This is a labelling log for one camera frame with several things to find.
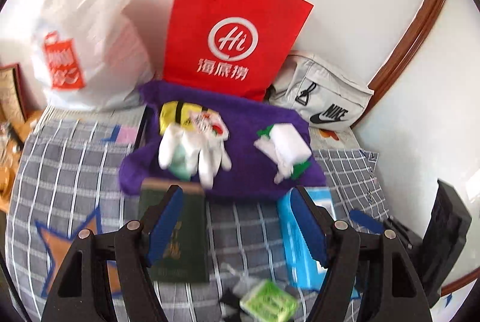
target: purple cloth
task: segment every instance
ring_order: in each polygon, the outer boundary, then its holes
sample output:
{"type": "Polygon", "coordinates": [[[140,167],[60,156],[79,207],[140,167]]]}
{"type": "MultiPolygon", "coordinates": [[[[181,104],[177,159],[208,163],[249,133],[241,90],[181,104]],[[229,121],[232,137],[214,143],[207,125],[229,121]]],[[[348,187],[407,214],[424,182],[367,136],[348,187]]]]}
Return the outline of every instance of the purple cloth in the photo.
{"type": "MultiPolygon", "coordinates": [[[[276,185],[273,182],[277,165],[255,148],[257,131],[274,123],[292,123],[300,135],[310,144],[308,123],[296,111],[282,109],[240,97],[207,92],[164,81],[151,81],[140,87],[140,94],[154,110],[146,125],[146,145],[122,162],[119,180],[122,190],[129,195],[140,194],[142,181],[146,177],[177,178],[158,165],[159,111],[164,103],[182,100],[199,104],[219,112],[230,131],[225,149],[232,161],[229,172],[222,168],[214,179],[208,197],[240,200],[277,200],[296,185],[305,187],[326,186],[326,179],[317,162],[310,157],[310,167],[297,180],[285,180],[276,185]]],[[[198,175],[192,177],[198,181],[198,175]]]]}

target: green snack packet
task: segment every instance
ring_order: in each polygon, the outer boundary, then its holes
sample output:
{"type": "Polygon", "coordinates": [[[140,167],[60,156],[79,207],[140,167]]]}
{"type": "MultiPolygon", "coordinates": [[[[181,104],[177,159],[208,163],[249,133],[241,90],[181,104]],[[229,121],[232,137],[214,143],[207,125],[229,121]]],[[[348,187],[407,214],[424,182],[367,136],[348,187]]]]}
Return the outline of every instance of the green snack packet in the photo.
{"type": "Polygon", "coordinates": [[[240,307],[261,322],[286,322],[295,314],[298,304],[272,281],[263,280],[241,299],[240,307]]]}

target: wooden table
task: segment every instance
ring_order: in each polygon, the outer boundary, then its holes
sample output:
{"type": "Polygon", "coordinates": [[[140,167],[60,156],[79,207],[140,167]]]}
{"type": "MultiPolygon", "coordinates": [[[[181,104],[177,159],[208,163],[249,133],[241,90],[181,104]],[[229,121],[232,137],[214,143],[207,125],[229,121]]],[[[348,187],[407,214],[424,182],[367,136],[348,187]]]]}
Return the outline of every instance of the wooden table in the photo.
{"type": "MultiPolygon", "coordinates": [[[[42,116],[43,111],[34,111],[30,114],[28,117],[27,121],[25,123],[12,123],[13,127],[15,128],[15,131],[17,132],[18,136],[22,141],[25,142],[25,140],[28,137],[28,134],[30,134],[32,128],[30,127],[30,123],[32,123],[34,120],[40,119],[40,116],[42,116]]],[[[2,210],[5,213],[8,213],[8,209],[10,207],[10,197],[11,197],[11,189],[14,186],[14,180],[15,176],[18,171],[18,165],[20,162],[20,157],[22,156],[22,152],[13,152],[13,148],[15,146],[15,142],[13,140],[10,140],[7,143],[7,158],[11,156],[12,158],[12,164],[10,167],[10,179],[8,183],[8,187],[6,191],[3,194],[0,194],[0,210],[2,210]]]]}

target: green booklet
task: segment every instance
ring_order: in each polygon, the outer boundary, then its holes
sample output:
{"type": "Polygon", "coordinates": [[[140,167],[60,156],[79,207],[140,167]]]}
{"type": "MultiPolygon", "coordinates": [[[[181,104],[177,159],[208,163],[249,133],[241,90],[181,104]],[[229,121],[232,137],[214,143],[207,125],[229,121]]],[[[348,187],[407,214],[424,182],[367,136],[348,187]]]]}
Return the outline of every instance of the green booklet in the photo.
{"type": "Polygon", "coordinates": [[[142,183],[139,217],[151,205],[160,203],[170,185],[183,189],[183,209],[172,232],[163,259],[150,269],[152,281],[206,283],[207,268],[205,193],[200,184],[147,178],[142,183]]]}

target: plastic bag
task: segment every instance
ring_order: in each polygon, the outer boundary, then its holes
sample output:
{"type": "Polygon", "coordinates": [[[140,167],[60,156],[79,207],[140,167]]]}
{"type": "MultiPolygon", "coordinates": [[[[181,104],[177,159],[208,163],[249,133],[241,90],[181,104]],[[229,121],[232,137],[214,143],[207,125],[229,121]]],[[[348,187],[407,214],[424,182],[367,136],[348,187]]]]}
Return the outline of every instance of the plastic bag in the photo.
{"type": "Polygon", "coordinates": [[[32,37],[35,77],[61,109],[100,111],[139,104],[153,74],[130,0],[43,0],[32,37]]]}

